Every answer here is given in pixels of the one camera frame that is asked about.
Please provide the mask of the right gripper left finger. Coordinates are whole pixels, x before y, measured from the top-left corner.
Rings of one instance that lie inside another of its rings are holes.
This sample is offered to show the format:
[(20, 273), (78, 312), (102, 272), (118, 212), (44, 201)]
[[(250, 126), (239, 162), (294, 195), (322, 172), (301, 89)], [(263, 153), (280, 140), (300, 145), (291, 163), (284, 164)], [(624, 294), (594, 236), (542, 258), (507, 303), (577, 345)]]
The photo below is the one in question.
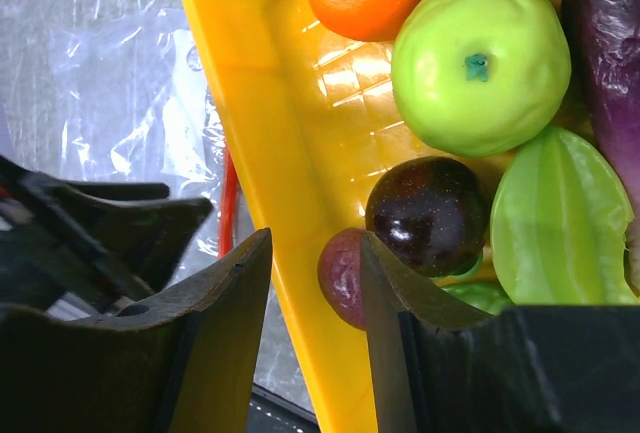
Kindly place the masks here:
[(272, 267), (272, 234), (114, 316), (1, 308), (5, 432), (241, 432)]

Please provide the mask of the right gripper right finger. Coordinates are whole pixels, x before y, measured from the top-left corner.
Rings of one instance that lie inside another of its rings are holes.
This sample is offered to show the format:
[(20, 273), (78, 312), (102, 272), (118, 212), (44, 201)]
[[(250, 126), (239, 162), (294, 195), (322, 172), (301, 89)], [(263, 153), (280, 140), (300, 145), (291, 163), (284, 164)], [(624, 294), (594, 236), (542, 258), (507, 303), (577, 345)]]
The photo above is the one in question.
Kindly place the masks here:
[(639, 311), (487, 314), (407, 268), (373, 234), (361, 284), (382, 432), (635, 432)]

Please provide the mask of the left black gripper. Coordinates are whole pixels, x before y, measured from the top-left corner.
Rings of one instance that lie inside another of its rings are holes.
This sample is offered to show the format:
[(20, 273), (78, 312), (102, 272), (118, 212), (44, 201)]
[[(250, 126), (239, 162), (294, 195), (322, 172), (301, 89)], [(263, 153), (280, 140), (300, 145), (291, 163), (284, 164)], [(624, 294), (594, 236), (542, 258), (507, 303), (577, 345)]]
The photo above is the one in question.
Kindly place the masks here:
[(213, 211), (164, 183), (66, 181), (1, 160), (1, 300), (42, 311), (71, 293), (98, 312), (166, 287)]

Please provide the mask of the bumpy green toy fruit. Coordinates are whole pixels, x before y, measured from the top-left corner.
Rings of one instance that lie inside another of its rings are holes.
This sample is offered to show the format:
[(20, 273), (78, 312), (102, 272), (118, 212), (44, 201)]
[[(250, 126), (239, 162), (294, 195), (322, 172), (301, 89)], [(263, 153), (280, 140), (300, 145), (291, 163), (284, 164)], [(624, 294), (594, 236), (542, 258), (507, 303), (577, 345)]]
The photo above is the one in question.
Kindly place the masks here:
[(476, 281), (444, 285), (441, 289), (453, 297), (491, 315), (498, 315), (514, 303), (498, 283)]

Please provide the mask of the maroon toy passion fruit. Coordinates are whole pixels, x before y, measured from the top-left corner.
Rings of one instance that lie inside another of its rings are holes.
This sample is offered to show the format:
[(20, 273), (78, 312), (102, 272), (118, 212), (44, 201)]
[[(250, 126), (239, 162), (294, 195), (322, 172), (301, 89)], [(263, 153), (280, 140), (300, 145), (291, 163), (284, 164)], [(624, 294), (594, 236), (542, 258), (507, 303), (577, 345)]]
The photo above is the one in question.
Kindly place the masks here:
[(324, 246), (317, 278), (321, 292), (333, 311), (347, 324), (365, 330), (361, 289), (362, 228), (346, 228), (332, 236)]

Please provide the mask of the clear zip top bag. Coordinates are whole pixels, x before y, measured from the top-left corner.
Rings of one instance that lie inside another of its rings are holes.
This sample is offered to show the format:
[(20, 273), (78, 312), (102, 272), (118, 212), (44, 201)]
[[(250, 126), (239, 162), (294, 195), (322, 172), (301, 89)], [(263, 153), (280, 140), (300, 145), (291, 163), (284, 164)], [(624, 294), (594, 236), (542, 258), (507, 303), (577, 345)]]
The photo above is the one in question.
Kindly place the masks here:
[(181, 0), (1, 0), (16, 162), (218, 202), (224, 133)]

